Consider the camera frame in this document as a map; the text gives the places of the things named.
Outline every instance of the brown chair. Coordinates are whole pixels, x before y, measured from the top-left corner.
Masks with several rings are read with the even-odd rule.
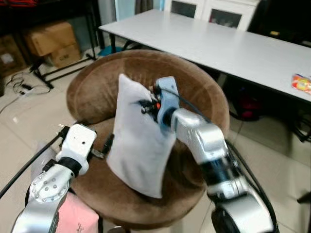
[[[98,134],[95,149],[103,148],[113,130],[120,73],[145,87],[153,85],[158,78],[174,76],[179,94],[195,104],[227,135],[228,104],[221,88],[208,74],[167,53],[130,50],[94,62],[83,69],[68,88],[67,104],[72,116]],[[86,175],[78,177],[72,187],[104,219],[137,230],[172,225],[196,205],[205,190],[199,167],[180,142],[176,142],[167,163],[162,199],[146,197],[129,188],[105,161],[96,158],[90,162]]]

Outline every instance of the snack package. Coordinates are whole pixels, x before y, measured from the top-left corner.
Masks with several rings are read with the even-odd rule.
[[[311,79],[301,76],[300,74],[295,74],[293,76],[292,87],[311,95]]]

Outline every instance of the white table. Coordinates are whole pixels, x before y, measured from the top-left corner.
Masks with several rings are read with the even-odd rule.
[[[311,49],[159,10],[100,26],[114,35],[311,102],[291,87],[311,76]]]

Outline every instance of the red bag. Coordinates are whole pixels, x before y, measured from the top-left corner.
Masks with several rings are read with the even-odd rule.
[[[0,0],[0,6],[34,7],[38,0]]]

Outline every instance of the white cabinet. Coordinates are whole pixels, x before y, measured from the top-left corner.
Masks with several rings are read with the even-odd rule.
[[[165,0],[165,11],[246,31],[260,0]]]
[[[205,0],[165,0],[164,10],[191,18],[201,18]]]

